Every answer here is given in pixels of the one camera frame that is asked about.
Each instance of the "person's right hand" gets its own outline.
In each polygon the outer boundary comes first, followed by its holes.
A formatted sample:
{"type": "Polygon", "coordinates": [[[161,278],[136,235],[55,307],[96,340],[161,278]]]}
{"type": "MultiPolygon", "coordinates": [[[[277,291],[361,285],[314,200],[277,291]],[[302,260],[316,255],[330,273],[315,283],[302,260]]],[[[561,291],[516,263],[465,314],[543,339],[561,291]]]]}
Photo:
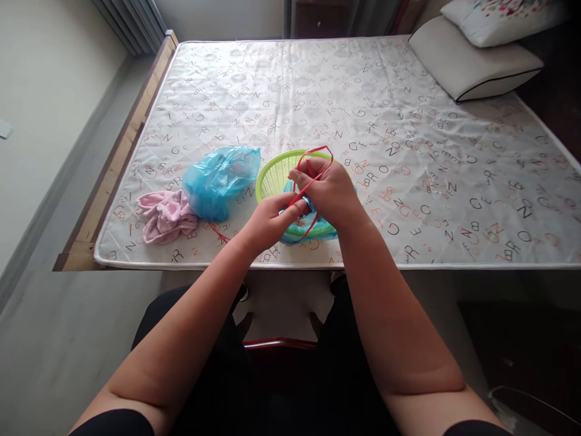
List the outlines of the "person's right hand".
{"type": "MultiPolygon", "coordinates": [[[[316,174],[322,173],[330,161],[322,157],[304,159],[298,170],[291,170],[289,179],[294,181],[299,189],[307,186],[312,178],[308,175],[307,161],[316,174]]],[[[367,213],[357,198],[353,182],[343,166],[334,161],[320,179],[313,182],[305,191],[321,216],[341,231],[350,226],[369,221],[367,213]]]]}

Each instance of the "pink towel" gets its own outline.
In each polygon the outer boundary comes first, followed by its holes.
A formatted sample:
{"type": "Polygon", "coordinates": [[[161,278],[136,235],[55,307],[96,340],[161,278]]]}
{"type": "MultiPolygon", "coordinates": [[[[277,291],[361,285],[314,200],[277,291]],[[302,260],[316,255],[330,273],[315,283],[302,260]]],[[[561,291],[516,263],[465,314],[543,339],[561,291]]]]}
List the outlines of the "pink towel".
{"type": "Polygon", "coordinates": [[[180,233],[190,234],[198,227],[198,217],[189,207],[182,190],[145,194],[137,199],[147,224],[143,228],[145,243],[167,244],[180,233]]]}

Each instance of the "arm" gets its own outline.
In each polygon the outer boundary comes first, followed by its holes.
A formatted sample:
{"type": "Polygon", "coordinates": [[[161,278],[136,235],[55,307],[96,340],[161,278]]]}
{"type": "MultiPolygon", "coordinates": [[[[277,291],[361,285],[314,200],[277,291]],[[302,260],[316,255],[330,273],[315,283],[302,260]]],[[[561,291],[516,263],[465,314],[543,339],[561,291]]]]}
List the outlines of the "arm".
{"type": "MultiPolygon", "coordinates": [[[[329,161],[313,158],[311,163],[320,173],[329,161]]],[[[289,177],[301,188],[311,180],[297,170],[289,177]]],[[[379,393],[402,433],[442,435],[468,419],[499,425],[466,386],[454,357],[363,210],[345,169],[333,163],[306,193],[337,229],[361,343],[379,393]]]]}
{"type": "Polygon", "coordinates": [[[306,209],[294,193],[262,201],[245,227],[119,366],[73,430],[112,409],[133,409],[169,432],[196,383],[252,261],[306,209]]]}

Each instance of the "mattress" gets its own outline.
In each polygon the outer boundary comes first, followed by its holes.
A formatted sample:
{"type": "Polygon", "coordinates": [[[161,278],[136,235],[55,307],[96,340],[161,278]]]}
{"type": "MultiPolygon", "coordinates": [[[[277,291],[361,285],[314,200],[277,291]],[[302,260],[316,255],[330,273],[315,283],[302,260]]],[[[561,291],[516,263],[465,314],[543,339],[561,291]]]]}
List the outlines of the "mattress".
{"type": "MultiPolygon", "coordinates": [[[[581,265],[579,164],[514,94],[456,105],[406,36],[185,42],[163,79],[95,247],[102,265],[202,269],[224,242],[208,223],[143,242],[139,196],[179,190],[219,147],[328,145],[400,268],[581,265]]],[[[255,187],[230,204],[233,237],[255,187]]],[[[341,268],[337,240],[277,243],[253,268],[341,268]]]]}

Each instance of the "red string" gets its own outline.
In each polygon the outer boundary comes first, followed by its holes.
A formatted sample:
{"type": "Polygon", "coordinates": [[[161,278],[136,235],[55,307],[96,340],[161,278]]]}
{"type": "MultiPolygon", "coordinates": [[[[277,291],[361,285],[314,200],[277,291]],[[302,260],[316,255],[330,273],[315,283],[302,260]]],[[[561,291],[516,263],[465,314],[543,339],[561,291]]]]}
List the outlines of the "red string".
{"type": "MultiPolygon", "coordinates": [[[[289,207],[291,207],[294,203],[296,203],[297,201],[299,201],[301,198],[303,198],[303,194],[304,192],[309,189],[309,186],[311,186],[316,180],[320,179],[321,176],[327,172],[327,170],[329,169],[329,167],[333,164],[333,152],[331,152],[330,148],[326,145],[323,145],[322,147],[316,147],[313,148],[312,150],[307,150],[303,153],[303,155],[301,156],[301,158],[298,160],[298,164],[297,167],[295,168],[296,170],[298,170],[298,167],[301,165],[301,162],[303,161],[303,158],[310,153],[314,153],[315,151],[320,151],[323,149],[327,149],[329,150],[329,154],[331,155],[331,162],[327,165],[327,168],[325,168],[320,174],[315,174],[315,171],[313,170],[313,166],[311,164],[311,162],[309,160],[307,160],[307,171],[309,173],[309,177],[312,178],[312,180],[302,189],[300,190],[300,192],[297,194],[296,197],[294,197],[292,199],[292,201],[289,204],[289,207]]],[[[292,185],[292,190],[293,192],[295,191],[295,189],[297,188],[297,184],[293,183],[292,185]]],[[[305,232],[305,234],[303,235],[303,237],[301,239],[299,239],[297,242],[301,242],[305,236],[307,236],[309,234],[309,232],[311,231],[311,229],[313,228],[313,226],[315,225],[315,223],[317,222],[317,219],[319,218],[319,212],[317,212],[315,214],[315,219],[313,220],[313,222],[310,224],[310,227],[307,229],[307,231],[305,232]]]]}
{"type": "Polygon", "coordinates": [[[218,237],[222,240],[222,242],[224,242],[224,243],[230,242],[230,238],[224,236],[222,233],[220,233],[219,231],[216,230],[216,224],[214,224],[214,223],[208,223],[208,224],[210,224],[210,228],[212,230],[214,230],[214,232],[216,233],[216,235],[218,235],[218,237]]]}

